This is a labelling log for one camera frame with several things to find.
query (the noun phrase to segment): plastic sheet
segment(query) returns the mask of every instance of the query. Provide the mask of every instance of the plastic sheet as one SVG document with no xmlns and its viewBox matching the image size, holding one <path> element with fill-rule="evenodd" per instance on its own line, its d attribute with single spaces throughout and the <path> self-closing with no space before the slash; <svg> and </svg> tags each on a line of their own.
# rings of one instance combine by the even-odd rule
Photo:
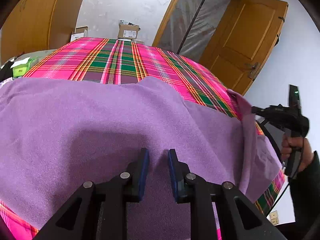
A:
<svg viewBox="0 0 320 240">
<path fill-rule="evenodd" d="M 177 53 L 202 0 L 178 0 L 158 47 Z"/>
<path fill-rule="evenodd" d="M 183 43 L 180 55 L 195 62 L 204 52 L 230 0 L 205 0 L 191 30 Z"/>
</svg>

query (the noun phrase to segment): small cardboard box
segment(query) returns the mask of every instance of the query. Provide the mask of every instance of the small cardboard box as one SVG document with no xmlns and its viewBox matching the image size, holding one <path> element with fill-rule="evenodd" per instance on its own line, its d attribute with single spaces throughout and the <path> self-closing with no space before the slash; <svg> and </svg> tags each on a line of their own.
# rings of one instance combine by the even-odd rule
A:
<svg viewBox="0 0 320 240">
<path fill-rule="evenodd" d="M 84 27 L 79 27 L 76 28 L 76 30 L 74 32 L 72 32 L 71 34 L 71 40 L 70 42 L 82 38 L 82 37 L 87 37 L 88 36 L 88 27 L 84 26 Z"/>
<path fill-rule="evenodd" d="M 118 38 L 135 39 L 137 38 L 139 25 L 121 24 Z"/>
</svg>

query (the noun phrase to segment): hand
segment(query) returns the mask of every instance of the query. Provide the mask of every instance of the hand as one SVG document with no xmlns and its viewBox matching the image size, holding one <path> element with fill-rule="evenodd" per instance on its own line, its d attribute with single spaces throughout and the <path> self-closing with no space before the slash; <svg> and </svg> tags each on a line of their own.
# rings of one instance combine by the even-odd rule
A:
<svg viewBox="0 0 320 240">
<path fill-rule="evenodd" d="M 290 154 L 292 153 L 291 147 L 300 147 L 302 148 L 303 138 L 302 137 L 287 137 L 286 135 L 283 136 L 282 139 L 282 149 L 281 149 L 281 157 L 282 161 L 285 161 L 289 158 Z M 302 155 L 302 161 L 298 168 L 298 172 L 303 171 L 308 165 L 313 161 L 315 154 L 311 151 L 311 147 L 309 144 L 308 139 L 304 139 L 304 149 Z"/>
</svg>

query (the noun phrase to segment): metal screw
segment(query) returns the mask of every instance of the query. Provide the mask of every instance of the metal screw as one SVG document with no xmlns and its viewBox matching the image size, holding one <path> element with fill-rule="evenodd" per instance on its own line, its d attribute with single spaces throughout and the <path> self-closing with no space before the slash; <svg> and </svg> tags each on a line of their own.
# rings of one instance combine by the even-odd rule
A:
<svg viewBox="0 0 320 240">
<path fill-rule="evenodd" d="M 121 179 L 127 179 L 129 177 L 130 177 L 130 173 L 128 173 L 128 172 L 123 172 L 120 174 Z"/>
<path fill-rule="evenodd" d="M 186 178 L 187 178 L 187 179 L 195 179 L 195 178 L 196 178 L 196 175 L 195 175 L 194 173 L 188 173 L 188 174 L 186 175 Z"/>
<path fill-rule="evenodd" d="M 233 188 L 233 184 L 229 181 L 227 182 L 224 182 L 223 183 L 223 186 L 226 188 L 226 189 L 232 189 Z"/>
<path fill-rule="evenodd" d="M 84 188 L 90 188 L 92 187 L 92 185 L 93 185 L 92 181 L 86 181 L 84 184 L 82 184 Z"/>
</svg>

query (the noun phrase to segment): purple towel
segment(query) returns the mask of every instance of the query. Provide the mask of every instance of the purple towel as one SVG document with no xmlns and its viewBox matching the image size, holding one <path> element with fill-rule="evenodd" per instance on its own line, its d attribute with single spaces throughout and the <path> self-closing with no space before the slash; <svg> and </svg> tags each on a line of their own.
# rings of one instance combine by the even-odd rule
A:
<svg viewBox="0 0 320 240">
<path fill-rule="evenodd" d="M 0 89 L 0 199 L 41 228 L 84 182 L 108 181 L 141 147 L 150 167 L 141 203 L 127 209 L 129 239 L 186 239 L 188 204 L 174 202 L 167 150 L 207 181 L 231 181 L 255 201 L 280 169 L 270 142 L 256 134 L 250 104 L 235 96 L 236 118 L 181 98 L 153 77 L 103 85 L 21 78 Z"/>
</svg>

